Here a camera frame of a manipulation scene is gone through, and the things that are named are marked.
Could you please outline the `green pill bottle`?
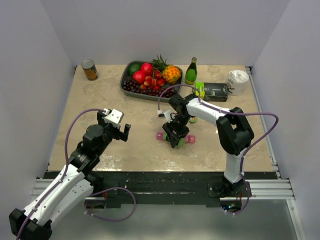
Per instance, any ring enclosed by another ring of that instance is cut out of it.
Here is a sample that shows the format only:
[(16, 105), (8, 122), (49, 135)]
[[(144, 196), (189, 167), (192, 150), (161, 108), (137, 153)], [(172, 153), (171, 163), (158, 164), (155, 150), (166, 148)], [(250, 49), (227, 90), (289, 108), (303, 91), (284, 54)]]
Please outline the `green pill bottle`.
[(171, 145), (172, 148), (175, 148), (175, 147), (181, 148), (181, 147), (183, 147), (184, 144), (185, 144), (185, 139), (184, 139), (184, 138), (180, 138), (178, 141), (174, 140), (175, 144), (173, 145), (173, 144), (171, 143), (170, 137), (167, 135), (167, 133), (164, 133), (164, 134), (163, 134), (162, 140), (170, 143), (170, 145)]

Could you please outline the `pink weekly pill organizer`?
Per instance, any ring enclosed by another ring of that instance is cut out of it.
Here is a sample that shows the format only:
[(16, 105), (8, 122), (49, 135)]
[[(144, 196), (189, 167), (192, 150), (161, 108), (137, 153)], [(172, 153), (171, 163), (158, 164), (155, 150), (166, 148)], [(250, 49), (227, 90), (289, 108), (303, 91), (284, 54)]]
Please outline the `pink weekly pill organizer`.
[[(155, 137), (158, 141), (167, 141), (169, 142), (169, 137), (165, 132), (158, 131)], [(196, 142), (196, 136), (188, 134), (184, 137), (184, 142), (187, 144), (194, 144)]]

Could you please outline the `green bottle cap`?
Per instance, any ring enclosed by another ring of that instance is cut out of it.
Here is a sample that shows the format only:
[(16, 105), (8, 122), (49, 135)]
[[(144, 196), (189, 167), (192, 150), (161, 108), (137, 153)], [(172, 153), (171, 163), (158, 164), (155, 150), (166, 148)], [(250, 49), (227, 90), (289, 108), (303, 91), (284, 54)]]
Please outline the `green bottle cap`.
[(188, 122), (191, 124), (194, 124), (197, 122), (197, 120), (198, 120), (198, 118), (195, 116), (195, 117), (191, 117)]

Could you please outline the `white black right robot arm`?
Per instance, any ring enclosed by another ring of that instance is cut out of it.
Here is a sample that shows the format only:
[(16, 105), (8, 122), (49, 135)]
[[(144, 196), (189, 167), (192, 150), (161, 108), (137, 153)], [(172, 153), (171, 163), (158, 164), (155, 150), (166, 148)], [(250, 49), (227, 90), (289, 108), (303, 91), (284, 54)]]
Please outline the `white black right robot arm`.
[(216, 127), (220, 145), (226, 152), (226, 168), (221, 182), (212, 188), (221, 197), (235, 196), (245, 183), (244, 158), (255, 136), (242, 109), (219, 108), (195, 94), (181, 97), (177, 93), (168, 103), (174, 111), (158, 109), (157, 114), (167, 121), (162, 125), (162, 129), (166, 133), (165, 140), (172, 148), (178, 146), (187, 136), (190, 131), (187, 123), (193, 117)]

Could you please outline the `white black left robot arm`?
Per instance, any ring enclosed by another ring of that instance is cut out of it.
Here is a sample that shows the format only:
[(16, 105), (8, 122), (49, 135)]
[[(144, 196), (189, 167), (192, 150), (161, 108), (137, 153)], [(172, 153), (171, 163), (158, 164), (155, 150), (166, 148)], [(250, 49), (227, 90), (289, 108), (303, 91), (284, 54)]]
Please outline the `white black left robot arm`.
[(120, 123), (124, 113), (116, 109), (97, 111), (97, 124), (90, 125), (66, 164), (49, 186), (24, 209), (9, 215), (11, 232), (18, 240), (48, 240), (67, 212), (89, 195), (104, 190), (103, 178), (92, 170), (112, 140), (127, 141), (130, 125)]

